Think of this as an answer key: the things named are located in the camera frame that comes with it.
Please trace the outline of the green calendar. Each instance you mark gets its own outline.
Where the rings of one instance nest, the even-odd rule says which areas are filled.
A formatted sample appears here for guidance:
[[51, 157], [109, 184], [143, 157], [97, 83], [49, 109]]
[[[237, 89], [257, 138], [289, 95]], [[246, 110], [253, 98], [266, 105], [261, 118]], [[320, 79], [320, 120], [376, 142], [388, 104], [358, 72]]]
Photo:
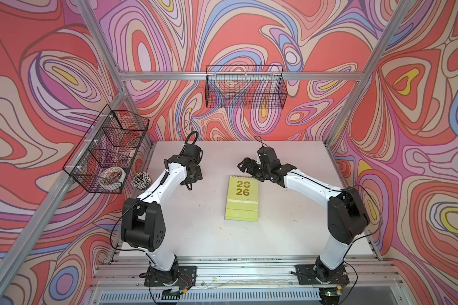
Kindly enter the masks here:
[[259, 183], [252, 177], [230, 177], [226, 197], [226, 220], [258, 221]]

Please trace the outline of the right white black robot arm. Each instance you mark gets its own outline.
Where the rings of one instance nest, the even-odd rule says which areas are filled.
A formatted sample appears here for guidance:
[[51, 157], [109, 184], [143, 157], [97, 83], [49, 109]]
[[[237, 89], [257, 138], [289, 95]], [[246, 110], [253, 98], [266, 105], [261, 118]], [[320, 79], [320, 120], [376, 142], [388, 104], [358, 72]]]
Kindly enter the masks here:
[[329, 282], [344, 263], [355, 237], [370, 223], [368, 212], [356, 188], [339, 189], [312, 178], [291, 164], [282, 164], [275, 150], [263, 145], [257, 151], [259, 160], [244, 158], [238, 169], [260, 182], [270, 181], [296, 191], [327, 211], [329, 239], [316, 259], [314, 274], [319, 281]]

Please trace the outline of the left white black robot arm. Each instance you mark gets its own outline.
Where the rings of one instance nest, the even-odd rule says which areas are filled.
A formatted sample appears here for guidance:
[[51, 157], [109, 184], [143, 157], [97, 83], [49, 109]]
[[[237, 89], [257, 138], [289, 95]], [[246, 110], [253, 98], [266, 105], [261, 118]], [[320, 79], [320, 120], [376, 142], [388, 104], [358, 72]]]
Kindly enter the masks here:
[[181, 152], [164, 160], [164, 171], [155, 182], [137, 198], [125, 201], [122, 208], [120, 237], [132, 250], [140, 250], [150, 259], [156, 271], [175, 273], [178, 258], [163, 246], [165, 226], [162, 205], [178, 186], [193, 189], [202, 180], [199, 163], [203, 151], [195, 143], [185, 143]]

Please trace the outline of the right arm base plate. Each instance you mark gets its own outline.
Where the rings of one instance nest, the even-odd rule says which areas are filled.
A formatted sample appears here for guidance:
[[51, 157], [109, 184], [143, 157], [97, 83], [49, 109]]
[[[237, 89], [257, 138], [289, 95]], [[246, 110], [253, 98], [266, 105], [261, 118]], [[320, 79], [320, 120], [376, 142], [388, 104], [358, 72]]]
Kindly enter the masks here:
[[334, 270], [328, 270], [325, 265], [297, 264], [292, 274], [297, 276], [300, 285], [345, 287], [350, 283], [344, 264]]

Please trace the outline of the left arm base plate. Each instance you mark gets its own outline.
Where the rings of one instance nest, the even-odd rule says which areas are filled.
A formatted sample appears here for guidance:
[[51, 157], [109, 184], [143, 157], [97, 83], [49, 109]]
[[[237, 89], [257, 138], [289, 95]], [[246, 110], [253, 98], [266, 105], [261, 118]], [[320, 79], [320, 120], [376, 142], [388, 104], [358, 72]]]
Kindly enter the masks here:
[[174, 266], [170, 271], [159, 271], [149, 267], [139, 275], [146, 287], [192, 287], [196, 284], [196, 266]]

